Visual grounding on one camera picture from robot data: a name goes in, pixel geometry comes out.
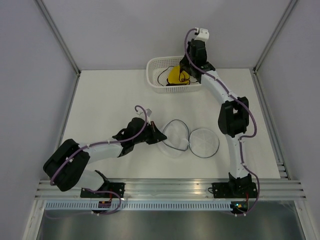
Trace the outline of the yellow bra black trim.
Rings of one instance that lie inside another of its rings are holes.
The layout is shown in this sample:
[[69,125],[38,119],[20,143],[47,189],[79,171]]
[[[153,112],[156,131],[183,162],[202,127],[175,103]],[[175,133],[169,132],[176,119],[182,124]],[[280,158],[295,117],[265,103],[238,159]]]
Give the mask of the yellow bra black trim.
[[186,86],[178,83],[179,66],[169,66],[160,72],[156,82],[162,87]]

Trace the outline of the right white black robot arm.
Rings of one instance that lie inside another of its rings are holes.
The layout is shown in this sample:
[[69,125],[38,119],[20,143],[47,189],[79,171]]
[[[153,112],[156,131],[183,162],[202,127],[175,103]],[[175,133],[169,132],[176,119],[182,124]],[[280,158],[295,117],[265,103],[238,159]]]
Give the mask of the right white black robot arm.
[[218,128],[225,136],[229,151],[230,169],[228,181],[213,183],[215,198],[258,198],[260,185],[253,182],[256,177],[245,164],[245,139],[250,122],[255,119],[249,109],[249,100],[239,97],[220,79],[216,69],[207,60],[206,44],[199,39],[184,41],[184,57],[180,61],[181,71],[192,76],[215,97],[220,104]]

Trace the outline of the black lace bra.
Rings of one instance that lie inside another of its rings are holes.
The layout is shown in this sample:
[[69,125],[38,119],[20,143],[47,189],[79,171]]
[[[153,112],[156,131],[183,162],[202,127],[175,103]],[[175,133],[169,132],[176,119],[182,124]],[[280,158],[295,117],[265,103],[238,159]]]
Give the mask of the black lace bra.
[[184,71],[180,66],[178,66],[178,83],[180,85],[191,85],[196,84],[196,80],[192,80],[190,75]]

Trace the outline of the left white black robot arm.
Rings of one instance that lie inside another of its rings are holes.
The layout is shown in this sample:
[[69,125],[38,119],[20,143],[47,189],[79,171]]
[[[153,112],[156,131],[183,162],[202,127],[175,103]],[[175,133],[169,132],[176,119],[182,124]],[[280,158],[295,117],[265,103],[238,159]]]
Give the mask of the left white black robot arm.
[[126,128],[106,141],[81,145],[72,138],[65,140],[44,163],[43,171],[50,178],[50,184],[62,192],[79,187],[104,198],[112,191],[110,181],[99,170],[86,170],[87,165],[123,157],[140,143],[153,145],[166,139],[153,121],[134,117]]

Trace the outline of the round white mesh laundry bag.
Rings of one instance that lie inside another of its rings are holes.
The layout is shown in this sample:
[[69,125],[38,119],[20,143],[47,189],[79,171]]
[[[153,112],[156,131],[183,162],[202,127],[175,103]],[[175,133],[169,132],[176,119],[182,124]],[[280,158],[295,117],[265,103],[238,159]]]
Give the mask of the round white mesh laundry bag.
[[190,130],[188,125],[180,120],[173,119],[160,129],[167,139],[157,144],[159,150],[170,158],[177,158],[190,151],[201,159],[214,156],[220,147],[220,140],[215,132],[200,127]]

